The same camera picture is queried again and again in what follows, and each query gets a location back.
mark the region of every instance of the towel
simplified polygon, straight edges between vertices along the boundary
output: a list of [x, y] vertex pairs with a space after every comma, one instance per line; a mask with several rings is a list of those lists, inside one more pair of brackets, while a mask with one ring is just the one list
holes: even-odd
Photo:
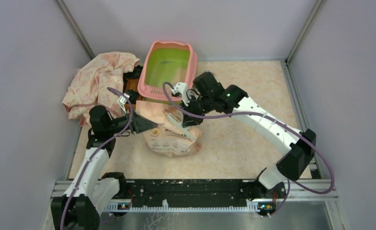
[[97, 104], [105, 106], [113, 117], [123, 115], [118, 97], [106, 88], [123, 91], [123, 73], [132, 72], [138, 61], [131, 53], [111, 52], [99, 54], [79, 69], [62, 100], [68, 119], [80, 119], [81, 126], [90, 125], [89, 110]]

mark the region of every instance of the brown paper bag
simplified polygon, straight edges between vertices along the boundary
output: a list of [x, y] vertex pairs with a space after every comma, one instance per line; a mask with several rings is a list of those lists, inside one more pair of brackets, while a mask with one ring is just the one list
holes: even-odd
[[189, 132], [195, 137], [195, 140], [191, 140], [168, 121], [167, 113], [172, 113], [177, 119], [182, 120], [182, 113], [172, 105], [137, 101], [136, 112], [158, 124], [157, 128], [143, 133], [147, 145], [154, 152], [173, 157], [194, 154], [200, 149], [200, 145], [196, 143], [202, 134], [199, 128], [191, 127], [189, 129]]

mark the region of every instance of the pink plastic bin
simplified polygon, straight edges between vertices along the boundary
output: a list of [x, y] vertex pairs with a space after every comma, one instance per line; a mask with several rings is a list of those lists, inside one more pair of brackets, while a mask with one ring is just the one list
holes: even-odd
[[[172, 73], [162, 74], [162, 76], [156, 76], [155, 74], [153, 74], [153, 72], [155, 72], [153, 71], [153, 69], [161, 68], [162, 64], [172, 65], [173, 61], [175, 60], [173, 59], [172, 55], [162, 55], [158, 57], [158, 55], [154, 54], [152, 56], [153, 51], [158, 50], [158, 49], [164, 49], [164, 50], [165, 49], [179, 49], [179, 50], [189, 51], [188, 65], [186, 65], [185, 63], [185, 66], [187, 67], [187, 73], [186, 73], [185, 81], [184, 81], [189, 86], [189, 88], [192, 87], [192, 81], [194, 80], [195, 74], [197, 71], [198, 56], [194, 52], [190, 44], [184, 44], [184, 43], [179, 43], [179, 42], [165, 42], [165, 41], [155, 41], [152, 44], [150, 51], [144, 62], [144, 67], [140, 75], [140, 80], [137, 86], [137, 90], [139, 91], [139, 94], [145, 98], [149, 98], [152, 100], [159, 100], [159, 101], [167, 101], [167, 98], [164, 95], [161, 85], [163, 81], [166, 81], [164, 80], [164, 78], [167, 78], [165, 75], [170, 75]], [[156, 86], [147, 84], [147, 82], [150, 82], [150, 80], [146, 78], [155, 78], [155, 80], [157, 81], [157, 83], [155, 84]], [[181, 101], [181, 98], [172, 97], [172, 100]]]

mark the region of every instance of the folded paper flap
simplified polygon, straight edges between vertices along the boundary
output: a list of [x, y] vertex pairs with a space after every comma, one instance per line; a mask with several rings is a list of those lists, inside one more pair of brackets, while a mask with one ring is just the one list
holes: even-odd
[[[140, 116], [163, 126], [171, 132], [180, 135], [184, 134], [178, 127], [168, 121], [167, 114], [172, 114], [177, 120], [179, 120], [179, 122], [182, 121], [182, 113], [172, 105], [137, 101], [136, 112]], [[188, 131], [196, 138], [198, 138], [202, 134], [202, 131], [197, 127], [191, 127]]]

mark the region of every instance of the pink basket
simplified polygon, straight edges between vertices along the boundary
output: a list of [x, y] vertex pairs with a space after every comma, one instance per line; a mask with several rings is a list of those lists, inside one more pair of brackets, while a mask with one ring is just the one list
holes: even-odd
[[[187, 73], [185, 76], [185, 83], [188, 85], [189, 88], [192, 87], [192, 81], [195, 78], [195, 74], [197, 71], [197, 62], [198, 62], [198, 56], [192, 49], [190, 44], [184, 44], [179, 42], [164, 42], [164, 41], [155, 41], [150, 51], [146, 57], [146, 60], [144, 62], [144, 67], [140, 75], [139, 84], [137, 86], [137, 90], [139, 91], [139, 94], [145, 98], [153, 99], [153, 100], [159, 100], [159, 101], [167, 101], [167, 98], [164, 95], [163, 89], [159, 87], [154, 87], [151, 85], [146, 84], [146, 71], [148, 67], [148, 61], [150, 59], [150, 55], [153, 51], [157, 49], [181, 49], [189, 51], [189, 60], [188, 60], [188, 67], [187, 67]], [[181, 98], [172, 97], [173, 101], [181, 101]]]

